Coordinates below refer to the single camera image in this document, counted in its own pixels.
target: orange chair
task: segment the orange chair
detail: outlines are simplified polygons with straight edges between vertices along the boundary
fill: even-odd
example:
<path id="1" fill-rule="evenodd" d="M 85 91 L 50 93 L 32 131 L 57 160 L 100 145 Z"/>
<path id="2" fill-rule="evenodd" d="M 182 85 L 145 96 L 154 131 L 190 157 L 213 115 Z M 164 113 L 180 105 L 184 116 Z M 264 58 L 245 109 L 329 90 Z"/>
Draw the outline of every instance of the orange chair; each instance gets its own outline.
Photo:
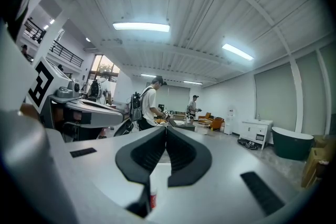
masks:
<path id="1" fill-rule="evenodd" d="M 211 116 L 210 112 L 207 112 L 205 116 L 198 116 L 198 122 L 205 123 L 205 122 L 212 121 L 212 119 L 209 119 L 210 116 Z"/>
<path id="2" fill-rule="evenodd" d="M 222 118 L 215 118 L 212 121 L 212 123 L 210 124 L 210 128 L 220 129 L 223 122 L 224 122 L 224 119 L 222 119 Z"/>

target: white cabinet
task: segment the white cabinet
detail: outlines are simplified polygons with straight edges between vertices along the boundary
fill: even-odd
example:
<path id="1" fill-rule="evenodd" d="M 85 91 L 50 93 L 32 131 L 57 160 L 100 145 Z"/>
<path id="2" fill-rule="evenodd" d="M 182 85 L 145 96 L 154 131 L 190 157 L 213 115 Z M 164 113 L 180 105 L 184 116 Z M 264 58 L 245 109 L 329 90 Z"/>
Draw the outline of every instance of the white cabinet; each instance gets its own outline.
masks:
<path id="1" fill-rule="evenodd" d="M 261 144 L 261 149 L 263 150 L 265 144 L 268 143 L 272 123 L 273 121 L 243 121 L 241 123 L 243 127 L 241 128 L 240 138 Z"/>

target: shoe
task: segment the shoe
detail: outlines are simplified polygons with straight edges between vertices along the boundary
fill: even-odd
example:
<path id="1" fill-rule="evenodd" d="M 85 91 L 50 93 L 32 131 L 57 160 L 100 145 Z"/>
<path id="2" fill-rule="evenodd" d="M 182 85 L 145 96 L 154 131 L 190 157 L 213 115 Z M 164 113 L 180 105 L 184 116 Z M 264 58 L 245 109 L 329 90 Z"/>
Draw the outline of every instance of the shoe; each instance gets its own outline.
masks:
<path id="1" fill-rule="evenodd" d="M 255 150 L 258 149 L 257 144 L 254 143 L 254 142 L 251 142 L 251 141 L 248 142 L 248 143 L 246 143 L 246 144 L 245 144 L 245 147 L 246 147 L 248 150 L 252 150 L 252 151 L 255 151 Z"/>
<path id="2" fill-rule="evenodd" d="M 246 140 L 245 139 L 238 139 L 237 142 L 241 146 L 246 146 Z"/>

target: black pants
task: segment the black pants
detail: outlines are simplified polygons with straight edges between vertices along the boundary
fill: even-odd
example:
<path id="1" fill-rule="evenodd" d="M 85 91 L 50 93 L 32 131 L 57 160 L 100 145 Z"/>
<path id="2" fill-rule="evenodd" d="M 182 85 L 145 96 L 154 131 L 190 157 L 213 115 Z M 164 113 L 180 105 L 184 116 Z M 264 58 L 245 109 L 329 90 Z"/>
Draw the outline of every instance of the black pants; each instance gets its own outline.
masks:
<path id="1" fill-rule="evenodd" d="M 147 130 L 149 128 L 154 127 L 153 125 L 149 124 L 144 117 L 142 117 L 142 119 L 138 120 L 137 123 L 138 123 L 138 126 L 139 126 L 139 131 Z"/>

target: person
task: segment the person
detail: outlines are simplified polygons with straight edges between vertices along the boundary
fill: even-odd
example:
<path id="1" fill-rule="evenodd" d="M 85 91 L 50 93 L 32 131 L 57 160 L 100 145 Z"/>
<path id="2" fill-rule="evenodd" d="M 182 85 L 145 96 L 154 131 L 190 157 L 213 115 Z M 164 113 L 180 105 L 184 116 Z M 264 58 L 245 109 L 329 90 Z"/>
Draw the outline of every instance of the person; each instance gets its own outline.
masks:
<path id="1" fill-rule="evenodd" d="M 189 106 L 188 106 L 188 113 L 189 113 L 189 117 L 190 117 L 190 123 L 193 124 L 194 119 L 196 118 L 196 112 L 197 112 L 197 108 L 196 108 L 196 100 L 197 100 L 198 96 L 194 95 L 193 96 L 193 100 L 190 102 Z"/>
<path id="2" fill-rule="evenodd" d="M 97 98 L 96 102 L 101 104 L 112 104 L 112 94 L 111 94 L 111 84 L 109 82 L 109 74 L 104 72 L 99 79 L 97 79 L 97 83 L 100 89 L 100 96 Z"/>
<path id="3" fill-rule="evenodd" d="M 155 127 L 157 124 L 154 122 L 154 114 L 159 117 L 165 117 L 166 115 L 156 108 L 155 98 L 156 91 L 162 86 L 167 85 L 166 82 L 163 82 L 163 78 L 161 76 L 156 76 L 152 83 L 143 89 L 141 95 L 146 91 L 146 89 L 150 88 L 141 98 L 141 110 L 142 110 L 142 119 L 138 120 L 139 131 L 146 130 L 152 127 Z"/>
<path id="4" fill-rule="evenodd" d="M 57 67 L 58 67 L 59 70 L 61 70 L 61 71 L 63 72 L 63 67 L 62 67 L 62 65 L 58 65 Z"/>
<path id="5" fill-rule="evenodd" d="M 27 45 L 23 45 L 21 52 L 22 52 L 23 56 L 26 57 L 26 59 L 28 60 L 27 49 L 28 49 Z"/>

